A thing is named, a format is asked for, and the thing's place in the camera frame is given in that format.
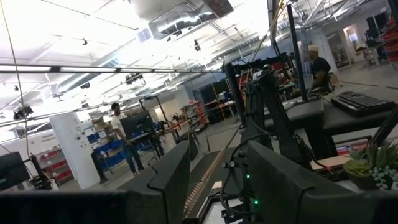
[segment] cable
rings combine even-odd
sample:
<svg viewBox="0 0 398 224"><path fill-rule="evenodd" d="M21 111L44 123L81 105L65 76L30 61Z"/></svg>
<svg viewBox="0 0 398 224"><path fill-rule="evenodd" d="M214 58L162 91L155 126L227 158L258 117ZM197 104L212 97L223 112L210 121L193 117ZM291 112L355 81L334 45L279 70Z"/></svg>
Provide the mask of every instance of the cable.
<svg viewBox="0 0 398 224"><path fill-rule="evenodd" d="M29 144L28 144L28 138L27 138L27 119L26 119L26 115L25 115L25 104L24 104L24 96L23 96L23 93L22 93L21 78L19 77L19 71L18 71L18 66L17 66L17 59L16 59L16 56L15 56L14 47L13 47L13 45L12 45L11 35L10 35L9 28L8 28L8 23L7 23L7 19L6 19L6 14L4 13L4 7L3 7L3 5L2 5L2 0L0 0L0 6L1 6L2 17L3 17L3 19L4 19L4 24L6 25L6 29L7 29L8 40L9 40L9 42L10 42L12 58L13 58L13 60L14 60L14 65L15 65L15 69L16 69L16 73L17 73L18 86L19 86L19 94L20 94L20 96L21 96L22 113L24 114L24 119L25 119L26 153L27 153L27 157L29 158Z"/></svg>

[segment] white shirt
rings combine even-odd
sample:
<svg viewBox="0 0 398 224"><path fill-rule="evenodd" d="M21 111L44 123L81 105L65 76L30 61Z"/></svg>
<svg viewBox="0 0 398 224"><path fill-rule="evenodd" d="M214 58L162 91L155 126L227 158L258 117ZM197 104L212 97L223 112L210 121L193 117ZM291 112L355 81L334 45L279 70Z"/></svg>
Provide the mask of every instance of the white shirt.
<svg viewBox="0 0 398 224"><path fill-rule="evenodd" d="M122 134L124 135L124 137L126 136L126 133L124 132L124 129L122 127L122 123L120 122L120 119L123 119L127 117L124 113L120 113L119 116L113 115L112 120L111 120L111 125L113 129L119 129L120 132L122 132Z"/></svg>

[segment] electronic device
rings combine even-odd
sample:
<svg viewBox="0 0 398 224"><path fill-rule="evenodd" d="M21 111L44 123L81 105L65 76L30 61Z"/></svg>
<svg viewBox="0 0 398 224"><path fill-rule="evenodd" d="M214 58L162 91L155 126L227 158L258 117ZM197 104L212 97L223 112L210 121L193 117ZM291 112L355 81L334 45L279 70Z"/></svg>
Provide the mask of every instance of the electronic device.
<svg viewBox="0 0 398 224"><path fill-rule="evenodd" d="M29 105L25 105L23 108L20 106L14 112L14 120L25 118L26 116L33 113L32 108Z"/></svg>
<svg viewBox="0 0 398 224"><path fill-rule="evenodd" d="M354 117L385 112L393 109L396 105L391 101L379 100L353 91L340 93L330 101L334 106Z"/></svg>
<svg viewBox="0 0 398 224"><path fill-rule="evenodd" d="M126 133L126 137L132 138L136 133L143 133L150 131L154 127L154 122L149 114L149 111L144 110L140 113L136 113L127 118L120 119L123 130Z"/></svg>
<svg viewBox="0 0 398 224"><path fill-rule="evenodd" d="M263 223L365 224L396 218L396 192L352 192L255 141L249 141L247 157Z"/></svg>
<svg viewBox="0 0 398 224"><path fill-rule="evenodd" d="M6 190L30 179L19 152L0 156L0 190Z"/></svg>
<svg viewBox="0 0 398 224"><path fill-rule="evenodd" d="M114 191L0 194L5 223L181 223L190 178L188 141Z"/></svg>

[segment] green plant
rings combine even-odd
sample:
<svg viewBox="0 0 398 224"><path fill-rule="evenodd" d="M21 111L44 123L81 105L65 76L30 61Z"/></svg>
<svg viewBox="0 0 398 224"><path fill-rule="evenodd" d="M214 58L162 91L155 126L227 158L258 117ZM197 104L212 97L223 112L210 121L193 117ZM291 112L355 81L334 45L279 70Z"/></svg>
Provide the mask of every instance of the green plant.
<svg viewBox="0 0 398 224"><path fill-rule="evenodd" d="M387 178L398 179L398 173L391 167L398 161L398 144L391 142L377 147L369 145L363 150L349 149L349 156L353 159L344 164L344 169L357 177L373 177L380 190L386 190Z"/></svg>
<svg viewBox="0 0 398 224"><path fill-rule="evenodd" d="M372 169L372 164L370 164L366 159L353 159L347 161L343 167L347 172L357 177L369 177L371 175L369 170Z"/></svg>

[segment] monitor arm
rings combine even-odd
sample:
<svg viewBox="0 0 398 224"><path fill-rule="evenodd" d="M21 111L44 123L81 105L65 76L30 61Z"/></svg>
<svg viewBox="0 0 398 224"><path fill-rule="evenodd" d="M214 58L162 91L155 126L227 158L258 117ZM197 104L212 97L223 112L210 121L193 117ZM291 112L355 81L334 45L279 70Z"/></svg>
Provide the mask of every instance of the monitor arm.
<svg viewBox="0 0 398 224"><path fill-rule="evenodd" d="M277 80L269 70L261 70L257 73L256 83L265 105L268 107L271 118L274 122L275 133L279 137L280 153L308 170L312 170L308 157L306 145L302 145L302 139L296 135L290 125L289 118L278 95Z"/></svg>

